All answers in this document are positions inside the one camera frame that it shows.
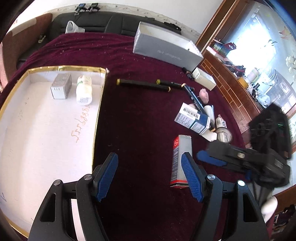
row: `white plastic bottle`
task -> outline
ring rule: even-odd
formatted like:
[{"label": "white plastic bottle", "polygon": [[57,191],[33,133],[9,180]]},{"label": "white plastic bottle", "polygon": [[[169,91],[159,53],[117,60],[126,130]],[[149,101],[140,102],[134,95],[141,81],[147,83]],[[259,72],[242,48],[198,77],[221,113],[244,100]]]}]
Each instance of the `white plastic bottle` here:
[{"label": "white plastic bottle", "polygon": [[92,101],[91,78],[81,75],[77,79],[76,101],[80,105],[89,105]]}]

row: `barcode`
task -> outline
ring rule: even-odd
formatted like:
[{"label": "barcode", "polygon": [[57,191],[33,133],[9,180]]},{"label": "barcode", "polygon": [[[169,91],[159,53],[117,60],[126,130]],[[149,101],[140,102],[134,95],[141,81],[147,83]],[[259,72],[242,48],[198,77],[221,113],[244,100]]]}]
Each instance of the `barcode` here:
[{"label": "barcode", "polygon": [[184,108],[183,111],[187,112],[189,115],[194,116],[195,118],[199,119],[199,114],[195,113],[187,108]]},{"label": "barcode", "polygon": [[89,100],[89,98],[88,97],[86,97],[86,98],[80,98],[80,103],[87,103],[88,102],[88,100]]}]

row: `metal screw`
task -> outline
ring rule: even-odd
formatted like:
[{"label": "metal screw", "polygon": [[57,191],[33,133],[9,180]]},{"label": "metal screw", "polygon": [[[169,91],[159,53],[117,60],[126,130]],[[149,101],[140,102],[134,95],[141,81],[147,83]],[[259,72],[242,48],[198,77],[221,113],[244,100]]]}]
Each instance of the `metal screw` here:
[{"label": "metal screw", "polygon": [[60,180],[60,179],[54,181],[54,185],[55,185],[55,186],[58,186],[58,185],[60,185],[60,184],[61,184],[61,180]]},{"label": "metal screw", "polygon": [[209,180],[215,180],[216,179],[216,177],[213,175],[213,174],[209,174],[208,176],[207,176],[207,178],[209,179]]},{"label": "metal screw", "polygon": [[238,180],[237,181],[237,184],[240,185],[240,186],[242,186],[242,187],[245,185],[244,181],[242,181],[242,180]]},{"label": "metal screw", "polygon": [[84,180],[90,180],[90,179],[92,179],[92,175],[91,174],[86,174],[84,177]]},{"label": "metal screw", "polygon": [[239,157],[239,158],[241,158],[241,159],[244,159],[244,157],[246,156],[244,153],[241,153],[241,152],[239,152],[238,154],[237,154],[237,156]]}]

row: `gray box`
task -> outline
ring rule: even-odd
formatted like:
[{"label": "gray box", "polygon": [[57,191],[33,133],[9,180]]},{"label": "gray box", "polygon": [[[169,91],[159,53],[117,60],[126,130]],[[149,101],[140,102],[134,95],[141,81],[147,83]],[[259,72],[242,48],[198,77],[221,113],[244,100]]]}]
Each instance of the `gray box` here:
[{"label": "gray box", "polygon": [[72,78],[70,73],[57,74],[50,89],[54,99],[67,99],[72,86]]},{"label": "gray box", "polygon": [[156,58],[193,71],[203,56],[195,44],[170,30],[140,22],[133,53]]}]

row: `pink plush toy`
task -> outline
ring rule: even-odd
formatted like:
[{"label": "pink plush toy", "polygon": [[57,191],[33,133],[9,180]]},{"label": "pink plush toy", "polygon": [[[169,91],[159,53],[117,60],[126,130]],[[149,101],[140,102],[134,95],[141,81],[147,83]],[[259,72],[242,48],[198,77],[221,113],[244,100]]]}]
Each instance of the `pink plush toy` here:
[{"label": "pink plush toy", "polygon": [[209,94],[207,93],[206,89],[201,89],[199,94],[200,99],[204,104],[207,104],[209,102]]}]

